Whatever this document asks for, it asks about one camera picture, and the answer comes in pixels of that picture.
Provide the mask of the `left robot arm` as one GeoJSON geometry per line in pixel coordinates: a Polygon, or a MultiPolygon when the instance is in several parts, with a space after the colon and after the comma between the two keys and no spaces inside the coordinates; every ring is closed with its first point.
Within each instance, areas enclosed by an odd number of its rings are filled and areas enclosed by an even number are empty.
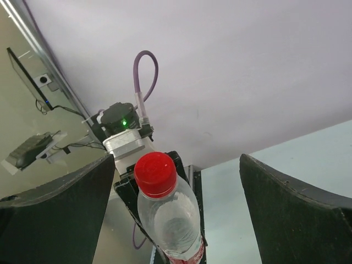
{"type": "MultiPolygon", "coordinates": [[[[153,133],[152,126],[146,125],[143,127],[140,125],[138,113],[131,103],[115,103],[107,110],[99,111],[91,119],[93,121],[93,133],[104,144],[107,152],[113,154],[115,167],[120,175],[120,181],[113,184],[113,191],[111,191],[110,198],[120,198],[135,222],[133,232],[135,232],[136,227],[139,227],[140,231],[146,236],[146,239],[153,243],[149,263],[171,263],[144,231],[137,211],[139,191],[134,179],[133,170],[138,158],[154,150],[151,140],[153,133]]],[[[204,245],[204,253],[200,263],[207,263],[206,247],[208,243],[205,238],[200,169],[193,165],[183,167],[182,159],[177,151],[167,152],[167,155],[173,160],[178,175],[188,182],[197,198],[200,211],[201,235],[204,245]]]]}

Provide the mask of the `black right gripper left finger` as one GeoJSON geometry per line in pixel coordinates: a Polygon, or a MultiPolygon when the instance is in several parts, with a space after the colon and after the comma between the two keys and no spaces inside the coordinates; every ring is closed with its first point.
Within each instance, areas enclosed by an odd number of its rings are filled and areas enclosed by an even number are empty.
{"type": "Polygon", "coordinates": [[[114,178],[106,155],[1,199],[1,263],[92,263],[114,178]]]}

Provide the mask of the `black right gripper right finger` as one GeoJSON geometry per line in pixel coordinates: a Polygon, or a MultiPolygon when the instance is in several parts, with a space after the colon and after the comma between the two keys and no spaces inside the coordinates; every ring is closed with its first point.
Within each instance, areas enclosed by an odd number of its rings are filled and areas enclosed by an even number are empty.
{"type": "Polygon", "coordinates": [[[245,154],[239,173],[262,263],[351,263],[351,198],[245,154]]]}

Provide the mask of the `left aluminium frame post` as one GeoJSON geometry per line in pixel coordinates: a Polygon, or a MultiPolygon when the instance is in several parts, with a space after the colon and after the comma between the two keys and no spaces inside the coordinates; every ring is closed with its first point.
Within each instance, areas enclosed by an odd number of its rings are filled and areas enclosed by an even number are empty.
{"type": "Polygon", "coordinates": [[[42,63],[53,74],[63,92],[68,96],[68,100],[80,112],[83,122],[89,127],[89,135],[93,140],[93,143],[86,143],[85,145],[91,148],[103,149],[103,145],[92,131],[94,123],[91,120],[90,112],[66,80],[61,66],[59,65],[59,61],[43,36],[27,1],[1,1],[1,6],[8,13],[34,52],[40,57],[42,63]]]}

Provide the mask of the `red bottle cap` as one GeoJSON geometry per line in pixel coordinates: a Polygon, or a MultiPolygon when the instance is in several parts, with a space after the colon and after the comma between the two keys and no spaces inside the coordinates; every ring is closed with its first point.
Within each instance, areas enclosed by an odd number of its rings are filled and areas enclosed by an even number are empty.
{"type": "Polygon", "coordinates": [[[134,178],[143,194],[159,199],[172,192],[178,175],[173,160],[166,153],[150,152],[135,164],[134,178]]]}

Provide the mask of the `black monitor screen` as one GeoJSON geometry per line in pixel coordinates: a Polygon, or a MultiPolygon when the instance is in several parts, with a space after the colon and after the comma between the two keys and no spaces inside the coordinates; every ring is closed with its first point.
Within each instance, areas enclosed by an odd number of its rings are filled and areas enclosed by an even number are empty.
{"type": "Polygon", "coordinates": [[[53,106],[41,90],[42,87],[52,83],[52,79],[49,77],[49,75],[42,74],[33,78],[10,47],[7,47],[7,53],[12,68],[15,70],[19,78],[21,78],[22,82],[26,85],[29,91],[32,93],[32,95],[42,107],[42,109],[44,111],[52,111],[54,109],[53,106]]]}

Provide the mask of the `red label water bottle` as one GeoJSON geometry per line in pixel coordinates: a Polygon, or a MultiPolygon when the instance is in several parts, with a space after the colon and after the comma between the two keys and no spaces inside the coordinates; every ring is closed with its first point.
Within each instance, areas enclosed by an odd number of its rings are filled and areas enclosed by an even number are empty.
{"type": "Polygon", "coordinates": [[[200,263],[205,246],[200,211],[189,184],[178,177],[170,194],[159,199],[139,192],[137,209],[141,225],[170,263],[200,263]]]}

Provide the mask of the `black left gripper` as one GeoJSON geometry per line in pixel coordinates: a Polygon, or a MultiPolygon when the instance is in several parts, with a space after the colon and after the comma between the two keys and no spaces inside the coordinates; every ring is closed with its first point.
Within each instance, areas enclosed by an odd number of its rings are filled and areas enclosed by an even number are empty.
{"type": "Polygon", "coordinates": [[[165,263],[206,263],[201,197],[176,151],[151,152],[114,190],[165,263]]]}

